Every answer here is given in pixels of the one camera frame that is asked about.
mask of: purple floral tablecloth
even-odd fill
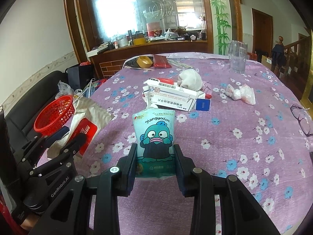
[[[303,220],[313,202],[309,157],[313,143],[290,111],[292,104],[300,106],[292,92],[258,62],[248,61],[245,74],[238,74],[224,56],[166,56],[193,66],[214,88],[210,111],[176,110],[175,144],[183,154],[211,174],[237,175],[280,233]],[[127,155],[136,142],[131,116],[146,107],[143,82],[150,77],[177,79],[180,72],[174,66],[154,71],[124,68],[104,83],[91,98],[114,118],[76,163],[78,172],[86,177],[99,175]],[[228,84],[254,88],[256,105],[227,97]],[[136,180],[131,195],[119,197],[118,205],[123,235],[189,234],[193,198],[181,195],[175,177]]]

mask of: eyeglasses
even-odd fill
[[[306,118],[307,114],[304,111],[304,110],[309,110],[309,109],[310,108],[304,109],[304,108],[298,107],[296,105],[292,105],[290,107],[290,110],[291,110],[293,116],[298,120],[298,123],[301,127],[301,130],[304,132],[304,134],[307,137],[313,136],[313,133],[310,133],[311,126],[310,126],[308,119]]]

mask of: black shopping bag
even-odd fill
[[[94,66],[92,64],[82,66],[77,64],[67,68],[66,73],[70,87],[74,90],[83,90],[94,77]]]

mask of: black leather sofa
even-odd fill
[[[38,114],[55,99],[58,82],[68,83],[67,74],[54,71],[41,79],[14,105],[6,115],[10,145],[13,152],[40,133],[33,126]]]

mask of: wooden door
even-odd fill
[[[253,53],[262,50],[271,55],[273,48],[273,17],[252,9],[253,17]]]

